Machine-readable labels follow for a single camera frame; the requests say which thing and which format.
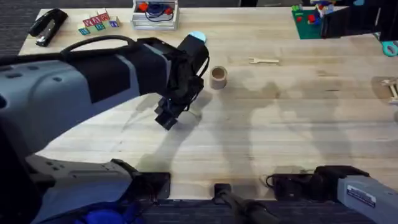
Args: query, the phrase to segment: light wood tabletop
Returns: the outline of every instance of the light wood tabletop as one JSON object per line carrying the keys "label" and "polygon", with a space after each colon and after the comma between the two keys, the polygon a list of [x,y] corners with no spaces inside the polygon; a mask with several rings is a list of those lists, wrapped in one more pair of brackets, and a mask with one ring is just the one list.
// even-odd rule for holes
{"label": "light wood tabletop", "polygon": [[[20,54],[58,52],[88,37],[77,24],[94,9],[69,15],[49,47],[28,37]],[[237,194],[272,198],[260,176],[353,165],[398,189],[398,114],[380,85],[397,76],[398,59],[386,57],[370,34],[300,40],[290,8],[181,9],[177,31],[133,30],[131,9],[108,9],[132,39],[157,37],[177,46],[191,31],[208,40],[210,68],[228,71],[222,90],[208,86],[171,131],[154,119],[157,95],[119,105],[69,130],[40,155],[81,162],[122,159],[141,171],[170,171],[171,198],[211,198],[217,182]],[[117,47],[118,41],[84,48]],[[280,65],[249,64],[248,58]]]}

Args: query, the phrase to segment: stapler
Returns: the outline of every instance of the stapler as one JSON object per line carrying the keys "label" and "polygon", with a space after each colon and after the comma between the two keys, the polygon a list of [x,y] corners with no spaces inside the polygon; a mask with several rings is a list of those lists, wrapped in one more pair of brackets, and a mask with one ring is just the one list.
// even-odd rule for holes
{"label": "stapler", "polygon": [[29,34],[36,37],[36,45],[46,47],[57,33],[68,14],[60,9],[52,9],[38,18],[30,27]]}

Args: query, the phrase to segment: gray robot arm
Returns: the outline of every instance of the gray robot arm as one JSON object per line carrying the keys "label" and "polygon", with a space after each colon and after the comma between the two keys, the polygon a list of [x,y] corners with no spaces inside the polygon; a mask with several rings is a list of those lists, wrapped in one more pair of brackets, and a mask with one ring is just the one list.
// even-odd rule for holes
{"label": "gray robot arm", "polygon": [[[71,52],[104,39],[129,44]],[[117,159],[89,164],[33,154],[79,123],[148,93],[163,96],[156,121],[170,129],[203,89],[201,75],[207,66],[201,75],[197,73],[207,58],[204,43],[192,36],[178,48],[153,38],[134,42],[102,36],[59,54],[2,58],[0,170],[6,182],[1,190],[0,222],[38,223],[96,203],[147,198],[148,192],[141,192],[142,183],[151,186],[150,195],[167,198],[168,173],[140,173]]]}
{"label": "gray robot arm", "polygon": [[3,67],[0,96],[5,104],[0,118],[18,154],[31,155],[88,118],[165,89],[170,62],[158,50],[141,47],[129,56],[146,56],[150,62],[137,65],[139,60],[115,54],[70,63],[48,60]]}

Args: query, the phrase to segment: white label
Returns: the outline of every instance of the white label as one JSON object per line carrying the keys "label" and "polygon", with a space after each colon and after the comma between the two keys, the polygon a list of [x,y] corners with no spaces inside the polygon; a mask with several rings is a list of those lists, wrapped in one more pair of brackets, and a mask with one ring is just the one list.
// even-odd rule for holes
{"label": "white label", "polygon": [[352,196],[361,202],[365,203],[366,205],[369,205],[370,207],[375,207],[376,206],[376,197],[366,193],[363,190],[359,190],[356,187],[353,187],[351,185],[347,185],[347,194],[349,196]]}

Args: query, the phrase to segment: toy building bricks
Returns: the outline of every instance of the toy building bricks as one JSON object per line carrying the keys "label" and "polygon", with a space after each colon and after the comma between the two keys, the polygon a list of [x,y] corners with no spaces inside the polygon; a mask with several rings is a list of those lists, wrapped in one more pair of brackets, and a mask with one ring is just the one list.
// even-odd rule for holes
{"label": "toy building bricks", "polygon": [[105,29],[111,27],[109,23],[110,17],[106,9],[98,10],[98,17],[101,19],[102,24],[104,25]]}
{"label": "toy building bricks", "polygon": [[120,21],[117,16],[111,16],[109,23],[111,24],[111,27],[119,27],[120,26]]}
{"label": "toy building bricks", "polygon": [[86,27],[86,25],[85,25],[84,22],[81,22],[81,24],[79,24],[78,30],[79,30],[79,32],[80,32],[82,35],[88,35],[88,34],[90,34],[90,31],[87,29],[87,27]]}
{"label": "toy building bricks", "polygon": [[79,24],[78,30],[82,35],[94,34],[98,31],[112,27],[120,27],[121,23],[117,16],[109,16],[106,9],[100,9],[96,14],[86,15],[83,23]]}

